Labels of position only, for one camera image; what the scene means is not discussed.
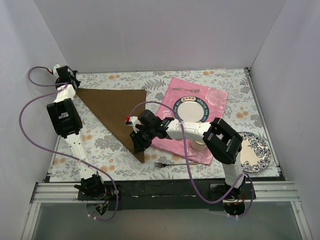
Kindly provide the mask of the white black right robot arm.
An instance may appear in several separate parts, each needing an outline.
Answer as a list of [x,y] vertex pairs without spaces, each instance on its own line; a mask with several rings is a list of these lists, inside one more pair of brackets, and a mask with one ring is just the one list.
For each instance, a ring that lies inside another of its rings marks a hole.
[[216,117],[212,122],[183,122],[173,117],[160,119],[146,109],[139,116],[128,116],[125,124],[133,128],[130,137],[135,154],[144,152],[155,138],[182,140],[184,144],[187,140],[205,144],[222,164],[226,196],[237,199],[245,192],[246,177],[240,161],[243,138],[223,119]]

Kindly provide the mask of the dark fork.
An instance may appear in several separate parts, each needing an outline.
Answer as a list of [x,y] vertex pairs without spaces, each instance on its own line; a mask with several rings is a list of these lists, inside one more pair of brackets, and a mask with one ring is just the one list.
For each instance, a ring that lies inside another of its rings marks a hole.
[[186,163],[161,163],[161,162],[155,162],[154,167],[156,168],[165,168],[165,167],[170,167],[170,166],[187,166]]

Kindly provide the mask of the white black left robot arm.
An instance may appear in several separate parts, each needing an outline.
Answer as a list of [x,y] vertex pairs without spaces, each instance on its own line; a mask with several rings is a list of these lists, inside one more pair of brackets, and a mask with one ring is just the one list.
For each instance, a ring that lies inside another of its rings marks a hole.
[[51,72],[57,77],[55,84],[58,93],[46,109],[55,132],[65,140],[72,156],[77,158],[80,184],[74,187],[86,197],[101,200],[106,197],[106,187],[98,171],[91,167],[82,139],[83,123],[73,102],[80,81],[76,78],[76,72],[67,65],[56,64]]

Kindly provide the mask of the brown cloth napkin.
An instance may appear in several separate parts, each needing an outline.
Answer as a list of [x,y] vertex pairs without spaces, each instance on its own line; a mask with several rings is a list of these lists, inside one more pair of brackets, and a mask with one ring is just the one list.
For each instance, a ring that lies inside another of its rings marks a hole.
[[146,90],[78,88],[76,94],[98,120],[133,154],[134,144],[130,137],[133,130],[126,126],[125,122],[133,108],[146,101]]

